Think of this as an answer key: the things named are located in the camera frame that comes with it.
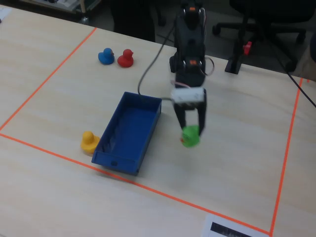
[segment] black cable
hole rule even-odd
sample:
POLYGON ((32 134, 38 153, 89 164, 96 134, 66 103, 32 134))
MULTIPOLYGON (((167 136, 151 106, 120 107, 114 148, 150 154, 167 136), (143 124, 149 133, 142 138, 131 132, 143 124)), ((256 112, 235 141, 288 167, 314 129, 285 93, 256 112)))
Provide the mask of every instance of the black cable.
MULTIPOLYGON (((156 34, 156 35, 157 35, 158 37, 161 37, 161 38, 164 38, 164 39, 167 38, 166 36, 163 36, 163 35, 160 35, 160 34, 156 34)), ((173 41, 172 39, 167 38, 167 40, 170 41, 170 42, 172 42, 172 43, 174 43, 174 41, 173 41)))
POLYGON ((273 52, 273 54, 275 55, 276 59, 278 60, 278 63, 280 63, 281 67, 283 68, 283 70, 286 72, 286 74, 288 74, 288 76, 291 78, 291 80, 295 83, 295 85, 300 89, 300 91, 303 93, 303 95, 305 95, 305 97, 311 102, 312 105, 314 105, 314 107, 316 108, 316 104, 311 100, 311 98, 305 93, 305 91, 303 91, 303 89, 300 87, 300 85, 294 80, 294 78, 291 76, 291 74, 287 71, 287 69, 285 68, 285 66, 282 64, 280 58, 278 57, 277 53, 275 52, 275 50, 273 49, 272 45, 269 42, 269 46, 271 51, 273 52))
POLYGON ((314 105, 314 107, 316 108, 316 104, 313 102, 313 100, 311 100, 311 98, 305 93, 305 91, 300 87, 300 85, 294 80, 294 78, 291 76, 291 74, 287 71, 286 67, 282 64, 279 56, 277 55, 276 51, 273 49, 273 46, 271 44, 271 42, 268 40, 264 30, 262 29, 261 25, 259 25, 259 28, 261 30, 261 33, 263 34, 263 37, 265 38, 265 40, 267 41, 272 53, 274 54, 275 58, 277 59, 278 63, 281 65, 281 67, 283 68, 283 70, 286 72, 286 74, 291 78, 291 80, 295 83, 295 85, 300 89, 300 91, 303 93, 303 95, 305 95, 305 97, 311 102, 312 105, 314 105))
MULTIPOLYGON (((147 72, 149 71, 149 69, 150 69, 150 68, 153 66, 153 64, 156 62, 156 60, 157 60, 157 58, 159 57, 159 55, 160 55, 160 53, 161 53, 161 51, 162 51, 164 45, 166 44, 166 42, 167 42, 169 36, 171 35, 173 29, 174 29, 174 25, 172 26, 172 28, 171 28, 171 30, 169 31, 168 35, 164 38, 164 41, 163 41, 163 43, 162 43, 162 46, 160 47, 160 49, 159 49, 159 51, 158 51, 156 57, 154 58, 154 60, 152 61, 152 63, 148 66, 148 68, 144 71, 142 77, 140 78, 140 80, 139 80, 139 82, 138 82, 138 87, 137 87, 137 92, 138 92, 139 95, 141 95, 141 93, 140 93, 140 85, 141 85, 142 81, 144 80, 144 77, 146 76, 146 74, 147 74, 147 72)), ((161 99, 162 99, 162 100, 171 100, 171 98, 166 98, 166 97, 162 97, 161 99)))

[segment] chair leg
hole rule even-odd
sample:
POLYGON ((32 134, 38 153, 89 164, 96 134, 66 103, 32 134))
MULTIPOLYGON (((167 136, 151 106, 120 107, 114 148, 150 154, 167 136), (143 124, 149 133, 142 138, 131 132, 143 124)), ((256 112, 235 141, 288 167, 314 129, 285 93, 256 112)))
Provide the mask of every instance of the chair leg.
POLYGON ((287 27, 287 26, 272 26, 272 31, 276 34, 279 33, 300 33, 306 34, 305 29, 296 28, 296 27, 287 27))
POLYGON ((159 26, 165 26, 166 25, 166 18, 162 15, 161 10, 157 4, 157 2, 154 2, 154 7, 158 16, 158 25, 159 26))
POLYGON ((239 30, 241 27, 241 23, 218 23, 216 25, 217 28, 229 28, 239 30))
POLYGON ((297 65, 297 58, 290 52, 290 50, 284 45, 284 43, 277 37, 274 36, 270 38, 271 42, 278 47, 290 60, 285 67, 288 72, 292 72, 295 70, 297 65))

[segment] paper sheet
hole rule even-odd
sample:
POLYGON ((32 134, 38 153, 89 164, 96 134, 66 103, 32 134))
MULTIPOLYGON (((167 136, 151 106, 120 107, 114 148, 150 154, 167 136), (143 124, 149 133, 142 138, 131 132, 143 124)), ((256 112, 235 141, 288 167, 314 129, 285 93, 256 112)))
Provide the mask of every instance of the paper sheet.
POLYGON ((0 19, 3 21, 3 19, 10 14, 11 10, 11 8, 0 7, 0 19))
POLYGON ((247 236, 247 237, 268 237, 268 235, 263 234, 261 232, 250 229, 246 226, 242 226, 235 222, 226 220, 222 217, 215 216, 213 214, 208 214, 204 223, 204 228, 202 231, 201 237, 238 237, 238 236, 247 236), (212 230, 212 224, 215 223, 217 225, 221 225, 222 227, 229 228, 231 231, 239 232, 239 234, 229 234, 229 231, 216 232, 212 230))

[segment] floor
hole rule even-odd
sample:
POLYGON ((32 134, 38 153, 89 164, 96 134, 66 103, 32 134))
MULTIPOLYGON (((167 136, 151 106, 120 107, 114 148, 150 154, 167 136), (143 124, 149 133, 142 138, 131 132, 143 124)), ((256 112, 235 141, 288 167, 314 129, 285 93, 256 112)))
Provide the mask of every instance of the floor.
MULTIPOLYGON (((178 10, 179 5, 176 3, 165 4, 161 7, 163 15, 167 18, 167 25, 165 27, 158 26, 158 19, 155 11, 153 10, 153 18, 156 23, 156 34, 166 36, 171 28, 175 13, 178 10)), ((232 55, 234 40, 237 37, 236 30, 222 29, 219 37, 212 34, 212 26, 218 22, 241 22, 242 16, 229 6, 228 0, 213 0, 208 1, 205 4, 207 12, 207 36, 205 41, 206 54, 218 58, 228 59, 232 55)), ((114 23, 110 13, 109 6, 104 4, 100 12, 95 15, 90 25, 105 30, 113 30, 114 23)), ((316 15, 307 23, 296 24, 297 27, 304 27, 308 30, 306 40, 304 44, 297 45, 295 43, 297 34, 284 34, 280 38, 291 48, 294 54, 301 58, 305 49, 310 42, 310 38, 313 32, 316 31, 316 15)), ((249 39, 251 33, 247 33, 245 39, 249 39)), ((162 43, 163 38, 157 37, 156 42, 162 43)), ((173 46, 172 42, 168 42, 167 45, 173 46)), ((279 53, 284 64, 288 62, 288 59, 279 53)), ((273 57, 269 47, 264 43, 257 43, 252 48, 251 54, 248 57, 244 57, 242 62, 244 64, 252 65, 255 67, 265 68, 277 72, 283 72, 282 68, 278 64, 277 60, 273 57)))

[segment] blue tray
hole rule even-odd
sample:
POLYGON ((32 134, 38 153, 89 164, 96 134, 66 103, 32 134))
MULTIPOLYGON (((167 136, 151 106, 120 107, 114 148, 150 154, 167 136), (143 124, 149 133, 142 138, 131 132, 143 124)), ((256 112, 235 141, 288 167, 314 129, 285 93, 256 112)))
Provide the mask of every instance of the blue tray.
POLYGON ((161 114, 160 98, 125 92, 105 129, 92 163, 137 175, 161 114))

